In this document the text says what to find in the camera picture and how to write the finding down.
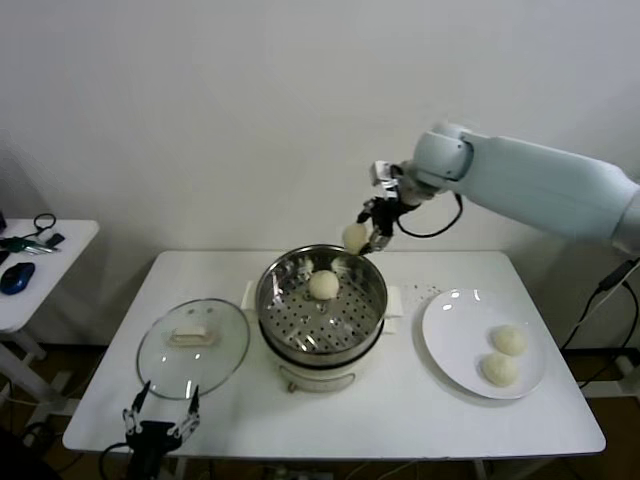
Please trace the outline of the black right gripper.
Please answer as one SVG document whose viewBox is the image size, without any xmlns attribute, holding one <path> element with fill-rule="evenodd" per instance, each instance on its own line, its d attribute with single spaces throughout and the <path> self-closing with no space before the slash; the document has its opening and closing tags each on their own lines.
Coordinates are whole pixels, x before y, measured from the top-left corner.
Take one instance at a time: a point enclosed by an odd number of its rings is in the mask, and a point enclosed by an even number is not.
<svg viewBox="0 0 640 480">
<path fill-rule="evenodd" d="M 403 205 L 397 199 L 374 197 L 364 202 L 356 217 L 357 224 L 372 222 L 373 230 L 359 250 L 361 256 L 383 251 L 393 238 L 396 220 L 403 214 Z"/>
</svg>

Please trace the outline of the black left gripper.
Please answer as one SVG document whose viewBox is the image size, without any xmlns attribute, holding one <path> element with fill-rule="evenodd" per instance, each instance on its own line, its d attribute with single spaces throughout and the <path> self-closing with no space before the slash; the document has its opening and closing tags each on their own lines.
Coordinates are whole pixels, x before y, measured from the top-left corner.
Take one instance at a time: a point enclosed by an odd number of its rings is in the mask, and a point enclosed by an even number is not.
<svg viewBox="0 0 640 480">
<path fill-rule="evenodd" d="M 151 381 L 147 381 L 135 396 L 129 409 L 122 413 L 125 424 L 126 443 L 132 450 L 127 467 L 127 479 L 157 479 L 164 457 L 181 446 L 181 436 L 190 436 L 200 425 L 199 387 L 196 387 L 188 412 L 173 433 L 174 423 L 142 421 L 140 413 L 149 393 Z"/>
</svg>

